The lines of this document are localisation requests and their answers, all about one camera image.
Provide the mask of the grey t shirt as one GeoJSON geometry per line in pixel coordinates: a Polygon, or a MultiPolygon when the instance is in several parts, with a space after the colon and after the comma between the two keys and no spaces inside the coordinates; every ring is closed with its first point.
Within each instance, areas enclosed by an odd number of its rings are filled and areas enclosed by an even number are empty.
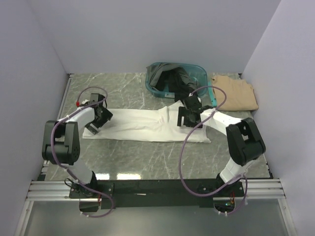
{"type": "Polygon", "coordinates": [[[155,88],[155,85],[157,84],[158,78],[160,77],[161,73],[163,71],[172,70],[172,69],[175,69],[175,68],[178,68],[178,67],[183,68],[179,64],[165,63],[165,62],[158,63],[157,65],[153,65],[152,64],[152,65],[148,66],[147,67],[147,75],[149,76],[149,85],[154,90],[157,90],[155,88]]]}

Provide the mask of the folded tan t shirt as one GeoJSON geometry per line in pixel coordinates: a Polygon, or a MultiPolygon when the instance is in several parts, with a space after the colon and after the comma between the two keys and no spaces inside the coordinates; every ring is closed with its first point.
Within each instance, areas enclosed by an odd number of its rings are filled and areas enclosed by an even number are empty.
{"type": "Polygon", "coordinates": [[[212,77],[212,86],[222,89],[227,96],[219,107],[220,111],[254,111],[259,108],[252,85],[244,80],[216,75],[212,77]]]}

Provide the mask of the black t shirt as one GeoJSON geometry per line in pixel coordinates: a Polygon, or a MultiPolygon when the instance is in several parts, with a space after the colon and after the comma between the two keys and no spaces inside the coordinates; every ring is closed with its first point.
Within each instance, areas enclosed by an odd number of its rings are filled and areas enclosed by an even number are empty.
{"type": "Polygon", "coordinates": [[[200,87],[200,83],[190,77],[188,73],[181,67],[163,71],[157,80],[155,88],[163,91],[168,84],[169,92],[174,93],[174,101],[183,100],[189,96],[191,92],[200,87]]]}

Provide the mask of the white t shirt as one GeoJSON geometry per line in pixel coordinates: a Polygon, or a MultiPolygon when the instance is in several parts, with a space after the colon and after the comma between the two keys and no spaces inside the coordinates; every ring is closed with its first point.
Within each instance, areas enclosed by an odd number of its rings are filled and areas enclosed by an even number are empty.
{"type": "Polygon", "coordinates": [[[84,129],[83,139],[112,139],[142,142],[182,142],[192,130],[177,126],[178,109],[181,102],[164,106],[158,110],[111,109],[111,120],[99,133],[84,129]]]}

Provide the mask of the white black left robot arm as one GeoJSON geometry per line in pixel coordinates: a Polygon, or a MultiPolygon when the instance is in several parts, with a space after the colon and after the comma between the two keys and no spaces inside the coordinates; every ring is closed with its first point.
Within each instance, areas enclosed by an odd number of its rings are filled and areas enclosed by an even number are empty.
{"type": "Polygon", "coordinates": [[[84,103],[77,102],[77,110],[60,119],[47,121],[44,128],[42,158],[65,170],[72,191],[91,198],[98,193],[95,173],[80,160],[80,131],[92,135],[110,121],[113,114],[107,109],[106,97],[93,93],[84,103]]]}

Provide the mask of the black base crossbar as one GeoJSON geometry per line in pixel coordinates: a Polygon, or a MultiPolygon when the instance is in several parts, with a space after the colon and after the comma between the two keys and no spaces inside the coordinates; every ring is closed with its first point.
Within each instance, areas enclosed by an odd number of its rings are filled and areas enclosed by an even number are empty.
{"type": "Polygon", "coordinates": [[[96,212],[120,207],[175,207],[199,206],[213,207],[214,198],[232,200],[244,196],[244,187],[240,181],[226,186],[215,195],[205,197],[221,187],[218,179],[186,179],[188,188],[201,197],[189,193],[179,179],[164,180],[99,180],[97,192],[93,193],[82,186],[72,183],[69,198],[79,199],[79,208],[83,212],[96,212]]]}

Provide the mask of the teal plastic basket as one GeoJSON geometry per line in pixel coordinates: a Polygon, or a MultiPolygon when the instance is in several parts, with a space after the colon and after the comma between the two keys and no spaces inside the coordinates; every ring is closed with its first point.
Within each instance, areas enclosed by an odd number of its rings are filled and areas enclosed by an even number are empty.
{"type": "Polygon", "coordinates": [[[207,90],[208,75],[204,68],[194,64],[155,62],[146,67],[146,89],[159,98],[176,101],[195,89],[203,96],[207,90]]]}

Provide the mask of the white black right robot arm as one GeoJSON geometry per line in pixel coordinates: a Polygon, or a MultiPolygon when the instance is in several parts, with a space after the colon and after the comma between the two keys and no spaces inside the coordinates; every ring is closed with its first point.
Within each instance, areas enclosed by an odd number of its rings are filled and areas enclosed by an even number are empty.
{"type": "Polygon", "coordinates": [[[191,127],[192,130],[184,139],[179,157],[179,175],[184,188],[188,188],[182,175],[182,155],[186,142],[194,131],[207,126],[224,134],[227,138],[230,159],[224,169],[218,174],[216,190],[227,196],[233,191],[233,184],[244,177],[249,166],[264,152],[266,146],[252,118],[235,118],[217,111],[211,106],[203,106],[199,97],[191,95],[183,100],[183,106],[178,110],[177,125],[191,127]]]}

